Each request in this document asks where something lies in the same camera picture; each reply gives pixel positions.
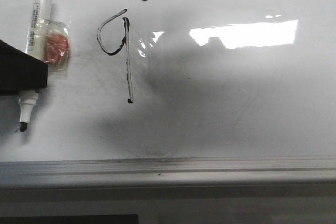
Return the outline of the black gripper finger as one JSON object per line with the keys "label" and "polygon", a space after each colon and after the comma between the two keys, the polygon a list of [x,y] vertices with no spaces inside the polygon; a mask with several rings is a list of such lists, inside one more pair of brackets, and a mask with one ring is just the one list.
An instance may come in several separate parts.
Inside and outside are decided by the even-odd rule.
{"label": "black gripper finger", "polygon": [[47,87],[48,65],[1,41],[1,95]]}

